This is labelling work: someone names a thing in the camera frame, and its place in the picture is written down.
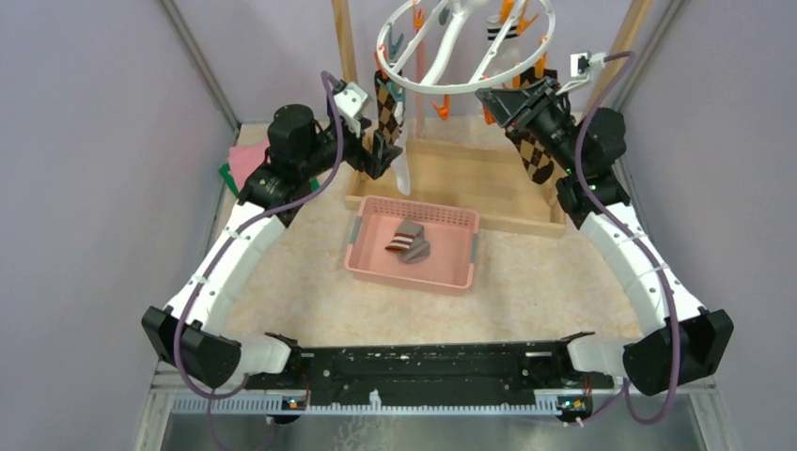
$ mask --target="wooden beam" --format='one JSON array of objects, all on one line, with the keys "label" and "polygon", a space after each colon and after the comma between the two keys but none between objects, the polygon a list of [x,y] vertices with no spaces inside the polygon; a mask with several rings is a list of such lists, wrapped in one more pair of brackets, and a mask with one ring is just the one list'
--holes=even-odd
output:
[{"label": "wooden beam", "polygon": [[[628,6],[628,12],[625,14],[625,19],[617,31],[615,42],[612,43],[612,49],[609,54],[616,54],[618,52],[625,52],[631,50],[631,47],[636,42],[636,37],[648,17],[650,7],[653,5],[653,0],[632,0]],[[612,61],[607,64],[601,71],[601,76],[595,82],[592,88],[592,93],[589,95],[589,101],[586,103],[585,111],[598,100],[598,96],[606,89],[612,78],[619,72],[624,60]]]},{"label": "wooden beam", "polygon": [[354,60],[354,40],[352,36],[352,18],[349,15],[349,0],[332,0],[332,12],[335,15],[337,49],[340,51],[343,80],[356,83],[357,65]]}]

